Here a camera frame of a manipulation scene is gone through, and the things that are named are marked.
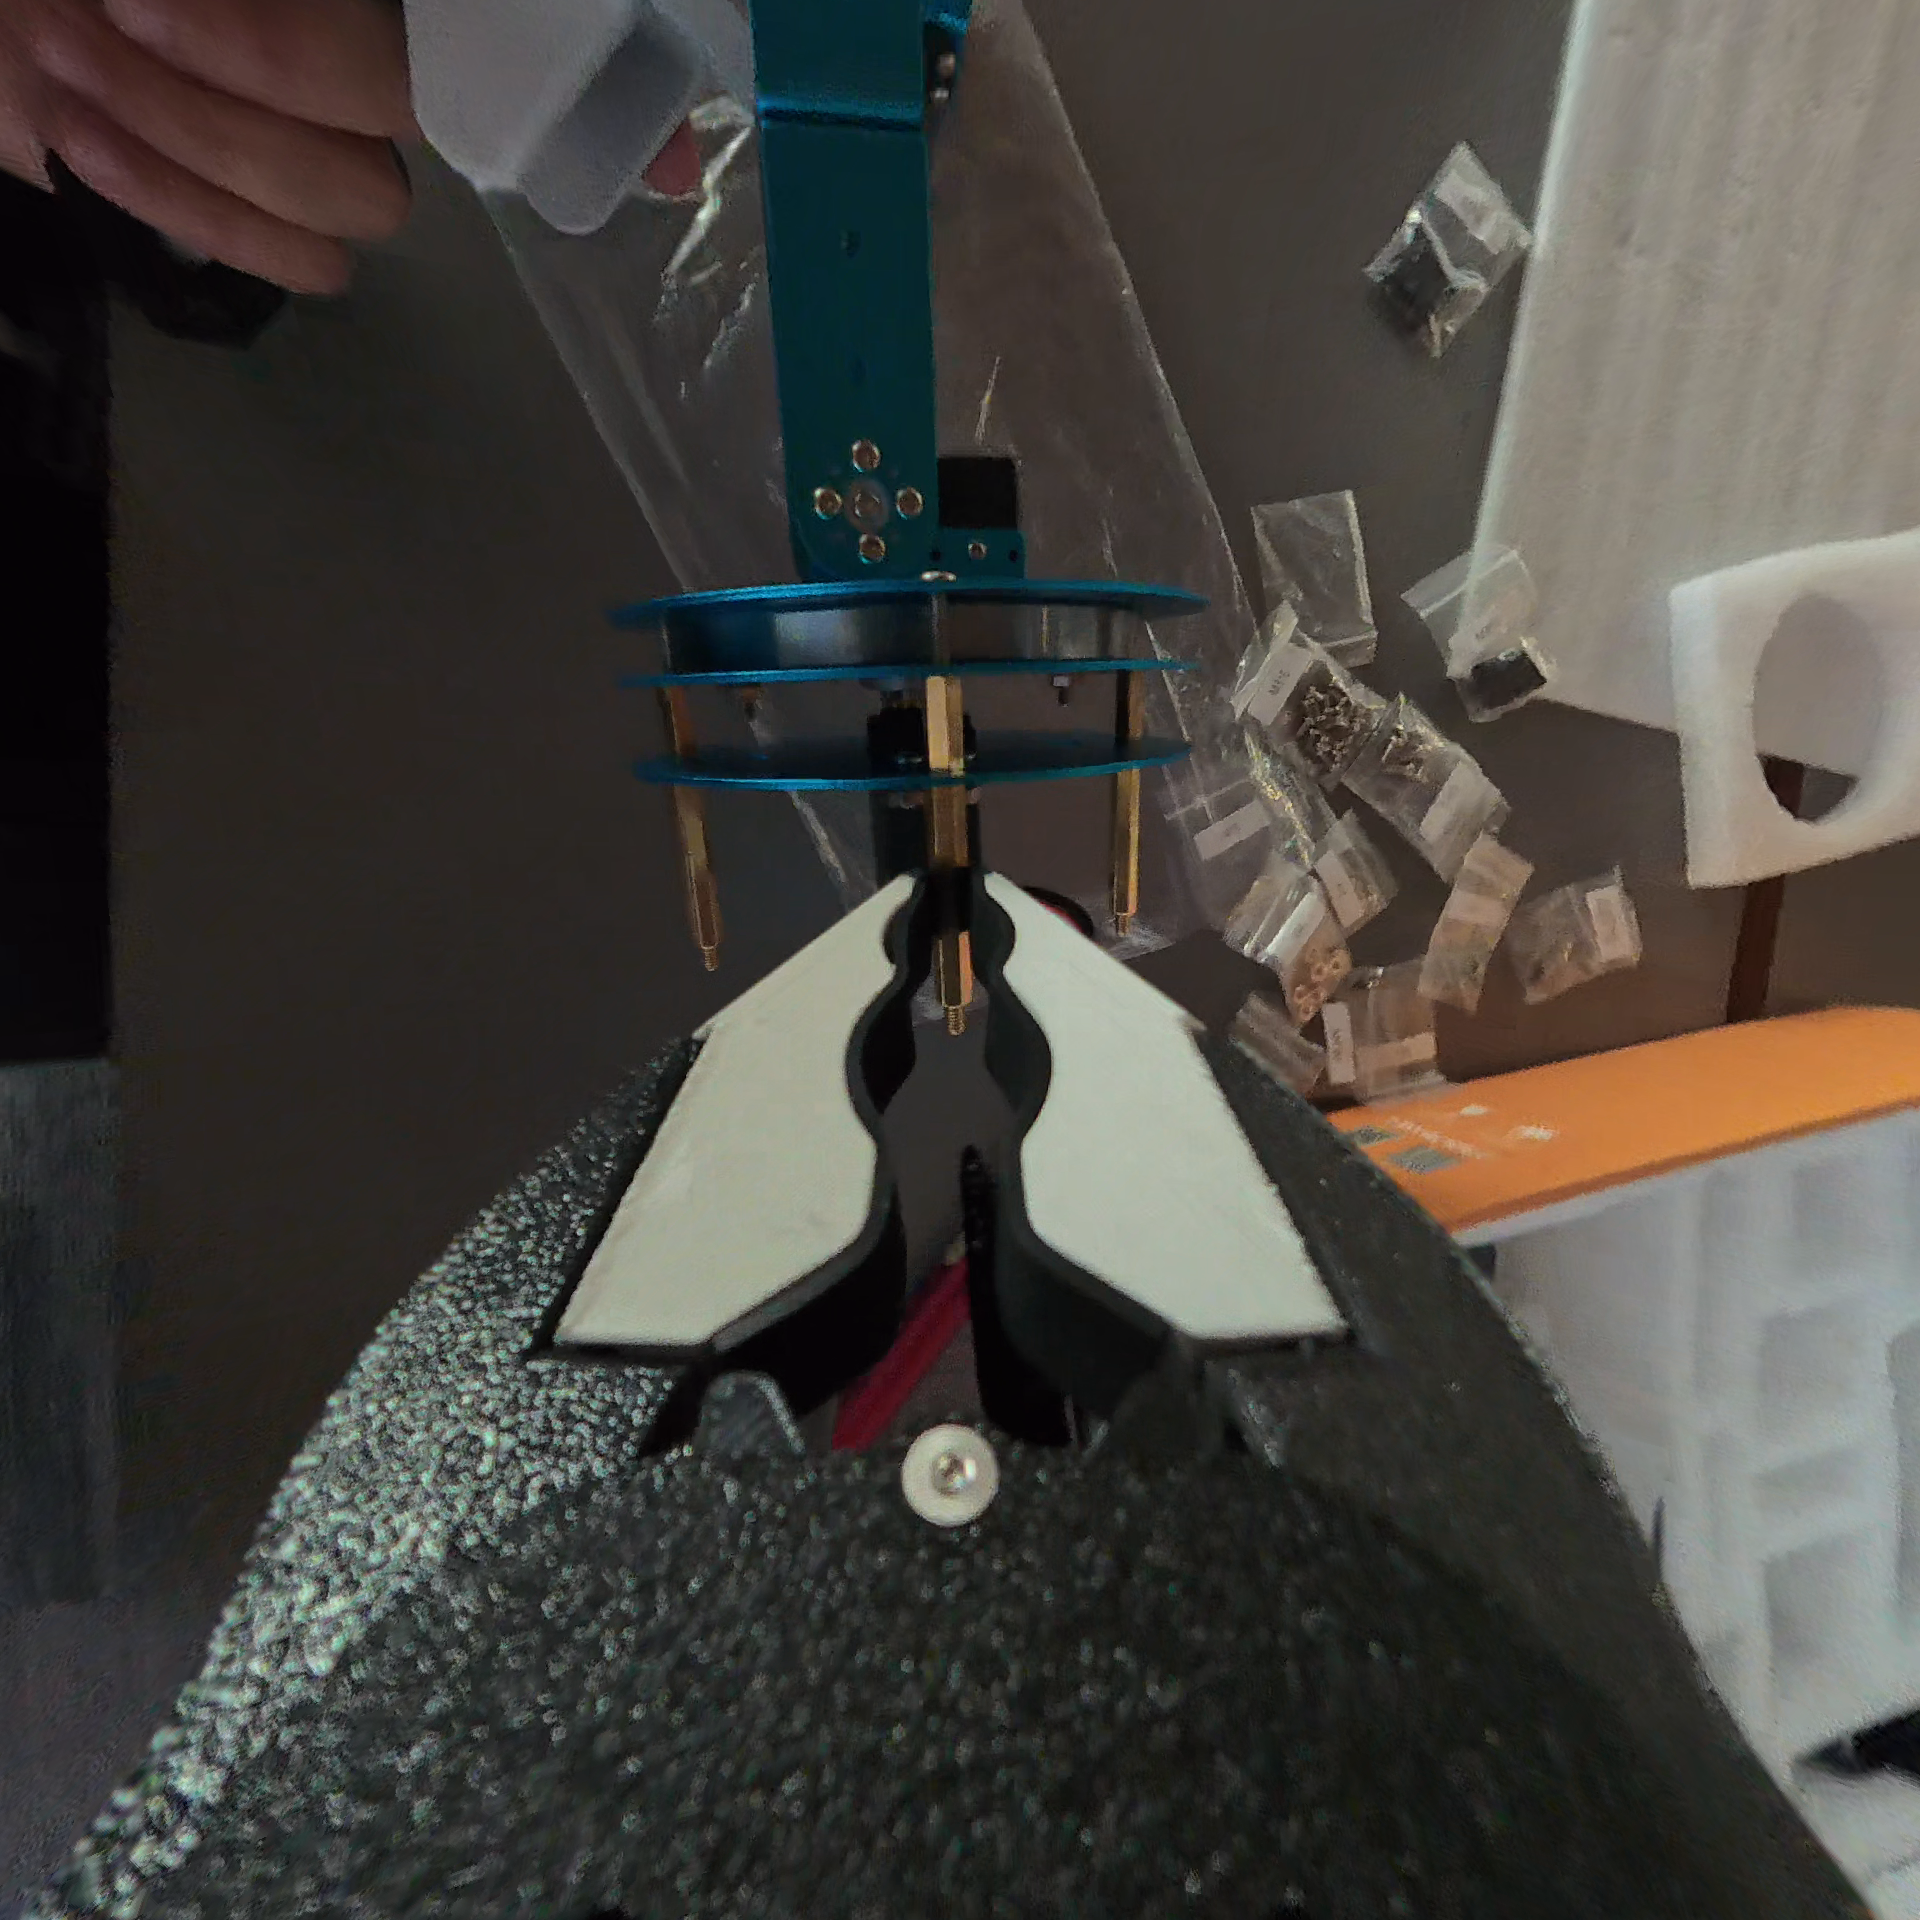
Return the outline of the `blue toy robot arm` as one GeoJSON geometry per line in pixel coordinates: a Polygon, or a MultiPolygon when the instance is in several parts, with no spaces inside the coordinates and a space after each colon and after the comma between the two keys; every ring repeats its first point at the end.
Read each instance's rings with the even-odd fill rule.
{"type": "Polygon", "coordinates": [[[673,794],[698,942],[718,959],[708,789],[905,794],[919,839],[877,828],[889,874],[932,886],[932,973],[947,1032],[971,1006],[971,794],[988,782],[1100,776],[1139,876],[1140,772],[1181,755],[1143,739],[1150,647],[1113,651],[1117,618],[1190,618],[1202,599],[1132,581],[1028,580],[1016,466],[944,456],[937,407],[928,110],[953,91],[970,4],[747,4],[768,313],[794,585],[645,602],[659,631],[666,750],[638,776],[673,794]],[[978,757],[964,677],[1117,674],[1114,726],[1092,744],[1016,739],[978,757]],[[900,720],[865,744],[746,752],[693,741],[685,694],[855,682],[900,720]]]}

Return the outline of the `pile of small screw bags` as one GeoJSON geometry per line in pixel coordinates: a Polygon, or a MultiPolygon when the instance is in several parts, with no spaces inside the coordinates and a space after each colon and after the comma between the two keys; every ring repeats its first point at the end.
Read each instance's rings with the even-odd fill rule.
{"type": "Polygon", "coordinates": [[[1380,618],[1356,494],[1252,508],[1264,620],[1236,664],[1243,876],[1221,939],[1268,975],[1234,1042],[1299,1090],[1385,1102],[1442,1082],[1439,1012],[1495,963],[1548,1004],[1644,957],[1620,867],[1535,889],[1512,806],[1464,741],[1364,682],[1380,618]]]}

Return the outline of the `grey desk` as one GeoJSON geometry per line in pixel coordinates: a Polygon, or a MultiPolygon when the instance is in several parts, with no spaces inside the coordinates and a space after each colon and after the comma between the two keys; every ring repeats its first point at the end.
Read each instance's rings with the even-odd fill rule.
{"type": "MultiPolygon", "coordinates": [[[[1443,363],[1362,264],[1452,141],[1531,206],[1568,4],[1033,4],[1238,549],[1354,489],[1458,552],[1504,292],[1443,363]]],[[[378,1317],[627,1070],[822,932],[796,809],[713,802],[700,970],[606,613],[669,585],[488,217],[432,158],[249,353],[115,325],[128,1450],[277,1476],[378,1317]]]]}

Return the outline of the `small bag of black parts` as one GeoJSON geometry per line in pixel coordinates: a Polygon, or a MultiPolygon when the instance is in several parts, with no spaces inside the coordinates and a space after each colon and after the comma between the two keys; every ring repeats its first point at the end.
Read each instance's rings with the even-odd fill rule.
{"type": "Polygon", "coordinates": [[[1364,279],[1395,332],[1442,360],[1531,242],[1498,178],[1461,141],[1368,261],[1364,279]]]}

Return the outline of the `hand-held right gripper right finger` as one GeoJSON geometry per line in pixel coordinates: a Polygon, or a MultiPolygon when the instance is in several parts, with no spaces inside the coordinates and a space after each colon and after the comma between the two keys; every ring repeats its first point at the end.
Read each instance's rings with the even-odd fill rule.
{"type": "Polygon", "coordinates": [[[1005,876],[976,883],[974,952],[1014,1117],[1013,1224],[1040,1270],[1205,1353],[1344,1338],[1202,1027],[1005,876]]]}

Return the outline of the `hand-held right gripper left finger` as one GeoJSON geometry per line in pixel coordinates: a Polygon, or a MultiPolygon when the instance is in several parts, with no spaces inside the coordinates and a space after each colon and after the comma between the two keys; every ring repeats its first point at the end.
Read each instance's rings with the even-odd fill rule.
{"type": "Polygon", "coordinates": [[[877,1358],[903,1308],[884,1117],[918,1064],[919,881],[733,998],[566,1295],[564,1353],[877,1358]]]}

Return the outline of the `white foam block with hole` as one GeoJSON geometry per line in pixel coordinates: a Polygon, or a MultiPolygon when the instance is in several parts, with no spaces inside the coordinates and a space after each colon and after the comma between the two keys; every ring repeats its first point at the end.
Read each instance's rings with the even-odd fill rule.
{"type": "Polygon", "coordinates": [[[1918,532],[1830,540],[1723,566],[1670,591],[1670,677],[1694,889],[1743,886],[1918,833],[1918,532]],[[1764,653],[1799,609],[1872,661],[1812,663],[1763,701],[1764,653]],[[1845,772],[1815,820],[1775,801],[1763,757],[1845,772]]]}

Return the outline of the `large clear plastic bag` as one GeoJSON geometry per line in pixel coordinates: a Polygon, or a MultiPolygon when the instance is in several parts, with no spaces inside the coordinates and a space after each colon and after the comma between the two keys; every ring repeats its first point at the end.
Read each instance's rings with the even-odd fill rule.
{"type": "MultiPolygon", "coordinates": [[[[482,203],[673,585],[788,583],[751,107],[709,89],[691,132],[691,200],[638,186],[582,234],[522,194],[482,203]]],[[[1231,858],[1202,878],[1199,818],[1174,809],[1226,772],[1226,682],[1252,609],[1025,4],[971,4],[933,134],[932,266],[941,444],[1016,462],[1031,571],[1207,601],[1150,626],[1196,671],[1153,684],[1146,720],[1200,768],[1143,782],[1143,927],[1122,951],[1171,945],[1228,908],[1231,858]]]]}

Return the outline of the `white foam sheet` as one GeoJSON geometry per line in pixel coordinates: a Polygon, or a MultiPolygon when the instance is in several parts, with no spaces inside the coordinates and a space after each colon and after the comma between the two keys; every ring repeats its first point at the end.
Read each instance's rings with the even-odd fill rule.
{"type": "Polygon", "coordinates": [[[1523,279],[1476,539],[1672,731],[1670,589],[1915,526],[1918,4],[1575,4],[1523,279]]]}

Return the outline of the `person's left hand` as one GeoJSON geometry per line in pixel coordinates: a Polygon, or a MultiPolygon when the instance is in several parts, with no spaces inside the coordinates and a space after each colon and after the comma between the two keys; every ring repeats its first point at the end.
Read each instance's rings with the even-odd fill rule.
{"type": "Polygon", "coordinates": [[[408,225],[417,136],[400,4],[5,4],[5,178],[79,178],[285,292],[341,292],[408,225]]]}

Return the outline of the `orange cardboard box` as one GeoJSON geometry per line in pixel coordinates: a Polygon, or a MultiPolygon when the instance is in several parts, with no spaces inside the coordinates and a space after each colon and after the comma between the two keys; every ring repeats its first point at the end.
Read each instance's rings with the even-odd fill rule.
{"type": "Polygon", "coordinates": [[[1915,1009],[1724,1025],[1331,1125],[1494,1248],[1763,1762],[1915,1712],[1915,1009]]]}

